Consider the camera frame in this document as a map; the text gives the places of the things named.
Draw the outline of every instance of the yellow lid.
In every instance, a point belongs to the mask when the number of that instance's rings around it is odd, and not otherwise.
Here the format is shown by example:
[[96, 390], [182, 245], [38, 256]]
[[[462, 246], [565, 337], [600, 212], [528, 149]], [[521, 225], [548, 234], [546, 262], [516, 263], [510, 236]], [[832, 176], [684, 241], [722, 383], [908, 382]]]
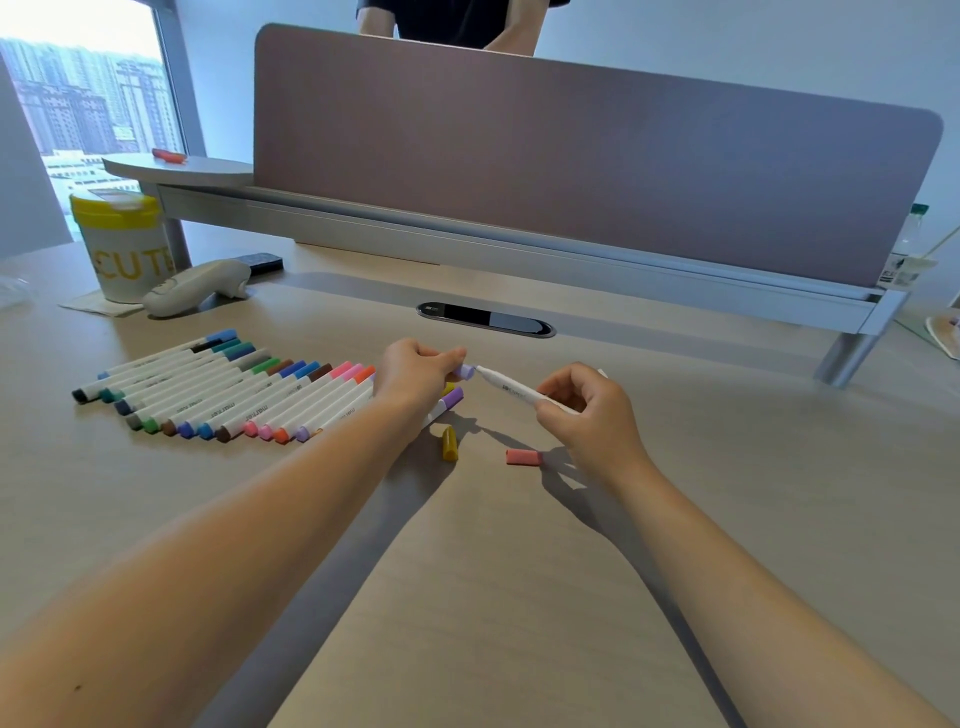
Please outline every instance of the yellow lid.
[[70, 195], [70, 209], [81, 226], [107, 230], [152, 228], [160, 205], [156, 197], [122, 189], [85, 189]]

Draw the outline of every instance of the white cup with yellow lid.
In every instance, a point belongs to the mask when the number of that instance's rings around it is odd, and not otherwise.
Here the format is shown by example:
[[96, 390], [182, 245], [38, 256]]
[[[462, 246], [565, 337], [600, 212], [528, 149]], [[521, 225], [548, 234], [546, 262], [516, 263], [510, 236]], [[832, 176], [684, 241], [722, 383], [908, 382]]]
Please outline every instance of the white cup with yellow lid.
[[70, 195], [70, 208], [108, 301], [140, 303], [177, 272], [156, 198], [117, 189], [83, 190]]

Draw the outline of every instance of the gray partition panel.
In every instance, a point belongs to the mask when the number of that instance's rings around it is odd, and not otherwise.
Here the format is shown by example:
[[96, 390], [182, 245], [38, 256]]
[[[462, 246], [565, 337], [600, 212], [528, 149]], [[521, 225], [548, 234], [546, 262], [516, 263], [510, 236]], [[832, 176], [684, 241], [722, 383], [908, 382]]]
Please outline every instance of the gray partition panel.
[[279, 25], [264, 187], [870, 286], [932, 111]]

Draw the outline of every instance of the round white shelf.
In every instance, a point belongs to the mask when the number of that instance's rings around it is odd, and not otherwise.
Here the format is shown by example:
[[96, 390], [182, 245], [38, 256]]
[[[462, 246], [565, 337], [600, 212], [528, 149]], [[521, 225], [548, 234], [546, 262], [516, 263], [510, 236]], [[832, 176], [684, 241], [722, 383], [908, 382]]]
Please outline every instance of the round white shelf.
[[253, 184], [253, 165], [231, 159], [188, 157], [172, 164], [148, 154], [104, 157], [111, 175], [150, 184], [182, 184], [190, 187], [247, 187]]

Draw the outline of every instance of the window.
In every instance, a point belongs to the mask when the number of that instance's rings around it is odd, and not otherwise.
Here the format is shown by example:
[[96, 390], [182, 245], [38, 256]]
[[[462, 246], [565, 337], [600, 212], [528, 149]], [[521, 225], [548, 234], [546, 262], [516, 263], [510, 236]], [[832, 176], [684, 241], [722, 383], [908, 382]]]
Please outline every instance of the window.
[[0, 53], [75, 239], [72, 192], [139, 189], [103, 155], [185, 151], [157, 12], [173, 13], [159, 0], [0, 0]]

